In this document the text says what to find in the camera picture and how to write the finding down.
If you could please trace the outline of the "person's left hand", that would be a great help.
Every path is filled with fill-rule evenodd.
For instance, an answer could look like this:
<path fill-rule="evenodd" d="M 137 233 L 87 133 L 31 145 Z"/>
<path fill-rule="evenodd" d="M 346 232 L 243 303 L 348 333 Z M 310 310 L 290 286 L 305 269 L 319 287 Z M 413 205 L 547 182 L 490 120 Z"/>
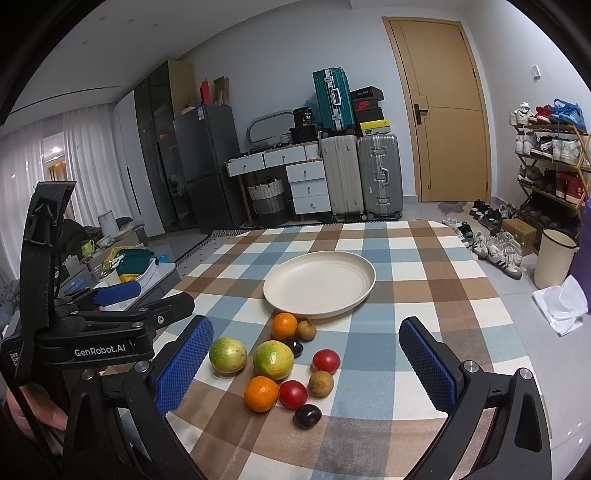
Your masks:
<path fill-rule="evenodd" d="M 68 420 L 66 413 L 49 398 L 43 389 L 37 386 L 23 386 L 21 392 L 39 422 L 56 431 L 64 432 L 66 430 Z M 6 405 L 18 429 L 26 437 L 34 439 L 33 431 L 25 414 L 9 389 L 6 390 Z"/>

